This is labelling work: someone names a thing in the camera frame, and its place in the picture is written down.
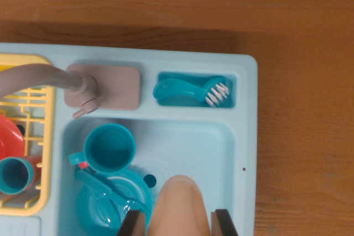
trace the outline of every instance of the teal spoon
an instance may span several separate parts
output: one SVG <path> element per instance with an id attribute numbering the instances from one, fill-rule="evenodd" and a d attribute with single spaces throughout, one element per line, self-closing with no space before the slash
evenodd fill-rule
<path id="1" fill-rule="evenodd" d="M 75 177 L 87 185 L 91 190 L 98 193 L 103 198 L 109 198 L 113 202 L 122 206 L 123 209 L 128 212 L 132 210 L 141 210 L 146 215 L 149 215 L 150 211 L 147 207 L 140 201 L 125 199 L 122 196 L 115 193 L 108 185 L 99 179 L 95 178 L 93 175 L 89 174 L 87 171 L 79 170 L 76 172 Z"/>
<path id="2" fill-rule="evenodd" d="M 97 202 L 97 206 L 101 210 L 105 222 L 108 224 L 109 228 L 111 230 L 118 230 L 121 227 L 121 219 L 116 209 L 108 198 L 105 198 L 95 189 L 92 189 L 91 182 L 89 178 L 87 178 L 87 175 L 91 176 L 88 172 L 80 170 L 75 174 L 75 178 L 83 182 L 84 185 L 90 189 L 94 199 Z"/>

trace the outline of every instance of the drain hole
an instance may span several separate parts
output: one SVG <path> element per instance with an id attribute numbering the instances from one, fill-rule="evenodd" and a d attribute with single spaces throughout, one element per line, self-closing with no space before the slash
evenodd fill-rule
<path id="1" fill-rule="evenodd" d="M 144 177 L 144 182 L 147 184 L 149 188 L 153 188 L 156 185 L 156 177 L 152 174 L 147 174 Z"/>

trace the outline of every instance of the teal plate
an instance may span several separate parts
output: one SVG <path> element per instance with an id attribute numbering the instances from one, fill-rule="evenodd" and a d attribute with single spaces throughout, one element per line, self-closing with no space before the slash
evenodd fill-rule
<path id="1" fill-rule="evenodd" d="M 138 200 L 145 204 L 150 210 L 146 214 L 146 225 L 148 226 L 153 210 L 153 200 L 150 190 L 146 183 L 135 173 L 129 170 L 121 170 L 116 174 L 95 174 L 105 184 L 109 185 L 115 193 L 126 199 Z M 126 206 L 113 203 L 120 219 L 121 224 L 126 217 L 128 209 Z M 116 230 L 111 230 L 107 224 L 102 211 L 97 204 L 97 200 L 92 195 L 91 190 L 84 186 L 77 198 L 77 212 L 81 225 L 90 236 L 116 236 L 120 225 Z"/>

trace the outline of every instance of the scrub brush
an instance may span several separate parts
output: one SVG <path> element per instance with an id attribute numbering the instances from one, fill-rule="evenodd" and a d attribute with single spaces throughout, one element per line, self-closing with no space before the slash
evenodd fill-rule
<path id="1" fill-rule="evenodd" d="M 200 102 L 207 102 L 210 107 L 218 107 L 230 94 L 225 83 L 226 79 L 221 76 L 210 78 L 202 87 L 177 78 L 166 78 L 156 84 L 153 94 L 156 99 L 187 95 L 197 98 Z"/>

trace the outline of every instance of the gray faucet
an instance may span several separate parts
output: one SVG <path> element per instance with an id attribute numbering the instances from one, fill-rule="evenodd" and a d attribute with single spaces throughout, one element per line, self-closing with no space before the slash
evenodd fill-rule
<path id="1" fill-rule="evenodd" d="M 67 72 L 46 64 L 22 65 L 0 71 L 0 99 L 17 91 L 41 85 L 62 88 L 75 96 L 82 107 L 73 114 L 75 119 L 100 107 L 96 80 L 81 72 Z"/>

